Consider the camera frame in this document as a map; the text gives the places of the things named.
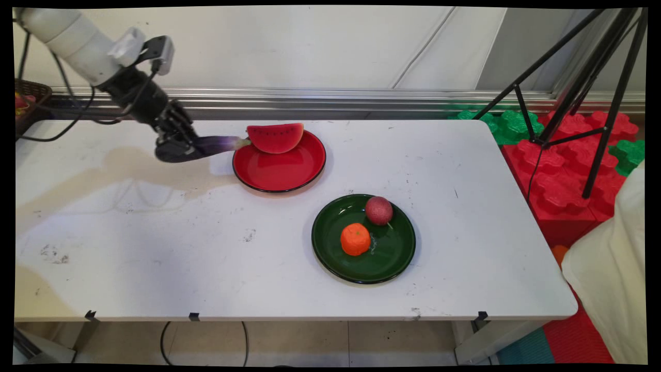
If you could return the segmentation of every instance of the watermelon slice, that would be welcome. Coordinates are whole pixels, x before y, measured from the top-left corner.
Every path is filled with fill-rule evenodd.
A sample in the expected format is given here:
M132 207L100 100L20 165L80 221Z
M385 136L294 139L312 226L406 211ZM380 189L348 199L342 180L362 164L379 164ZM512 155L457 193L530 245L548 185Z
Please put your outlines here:
M269 154L290 151L303 137L303 123L278 125L248 125L246 130L256 148Z

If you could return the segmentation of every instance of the red foam block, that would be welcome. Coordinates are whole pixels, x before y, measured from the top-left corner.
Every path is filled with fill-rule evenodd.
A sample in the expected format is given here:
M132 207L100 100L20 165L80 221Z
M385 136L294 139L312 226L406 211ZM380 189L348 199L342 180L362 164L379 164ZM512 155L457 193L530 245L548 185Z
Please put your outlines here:
M559 144L557 145L557 150L566 160L564 163L565 169L587 177L590 174L590 168L592 167L598 146L599 139L597 136L590 136ZM615 171L615 166L617 166L617 158L605 152L598 173L611 173Z
M583 185L588 180L587 175L574 173L569 170L566 172L571 177L579 180ZM603 221L608 220L615 214L615 197L626 180L626 177L620 175L614 169L597 174L590 195L590 204L588 205L596 221L592 228L599 226Z
M553 115L555 115L555 111L551 111L550 113L540 117L539 122L543 124L544 127L546 127L549 121L551 121L551 118L553 118ZM563 121L558 126L558 129L556 130L551 140L561 140L576 134L585 133L589 130L592 130L592 127L586 122L586 119L583 115L567 114L564 116Z
M502 153L526 196L539 156L539 145L522 140L515 146L503 146ZM530 195L533 216L551 247L570 247L595 224L588 201L580 197L581 184L563 171L564 162L565 159L553 147L544 150Z
M593 128L601 128L606 125L606 118L608 113L603 111L595 111L586 118L586 122ZM608 145L614 146L620 140L627 140L631 142L636 141L636 133L638 133L638 126L629 121L629 117L623 113L617 113L615 116L615 124L613 130L608 138Z
M555 363L615 363L578 297L576 302L575 315L543 327Z

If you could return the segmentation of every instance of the green plate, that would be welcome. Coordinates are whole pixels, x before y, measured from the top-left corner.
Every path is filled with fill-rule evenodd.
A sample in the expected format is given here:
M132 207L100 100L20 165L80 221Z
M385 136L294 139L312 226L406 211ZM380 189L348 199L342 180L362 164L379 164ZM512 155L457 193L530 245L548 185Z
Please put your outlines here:
M312 225L312 247L319 261L331 273L353 283L374 284L390 280L404 271L415 252L413 225L401 209L393 205L390 225L372 224L365 215L365 204L373 195L353 194L331 201ZM342 250L340 235L349 224L363 224L372 237L370 249L360 256Z

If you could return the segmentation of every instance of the basket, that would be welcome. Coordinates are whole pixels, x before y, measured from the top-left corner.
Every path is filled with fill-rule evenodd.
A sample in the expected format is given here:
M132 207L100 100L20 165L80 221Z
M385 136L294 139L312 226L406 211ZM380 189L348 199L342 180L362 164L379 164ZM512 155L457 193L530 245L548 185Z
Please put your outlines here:
M14 90L24 96L33 95L37 100L37 105L47 103L53 94L53 90L47 85L20 79L14 79ZM45 120L49 117L50 115L48 111L39 109L36 105L30 105L30 107L25 110L25 113L16 120L16 134L24 134L35 122Z

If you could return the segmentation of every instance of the toy fruit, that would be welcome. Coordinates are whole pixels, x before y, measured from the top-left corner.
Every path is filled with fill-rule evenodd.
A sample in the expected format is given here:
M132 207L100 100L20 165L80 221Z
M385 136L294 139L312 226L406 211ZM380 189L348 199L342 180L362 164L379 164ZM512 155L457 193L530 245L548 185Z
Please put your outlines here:
M393 218L393 206L386 198L372 197L365 205L365 214L371 223L385 226Z
M360 256L369 250L371 238L368 229L362 224L351 224L342 230L340 235L342 250L350 256Z
M277 125L248 125L246 129L254 146L269 154L290 151L303 137L303 123Z

